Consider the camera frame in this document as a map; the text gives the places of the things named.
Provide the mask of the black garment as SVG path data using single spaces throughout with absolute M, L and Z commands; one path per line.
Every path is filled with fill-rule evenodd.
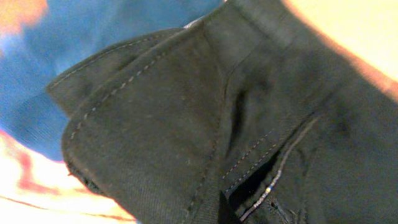
M 228 1 L 47 89 L 70 173 L 142 223 L 397 222 L 397 103 L 280 1 Z

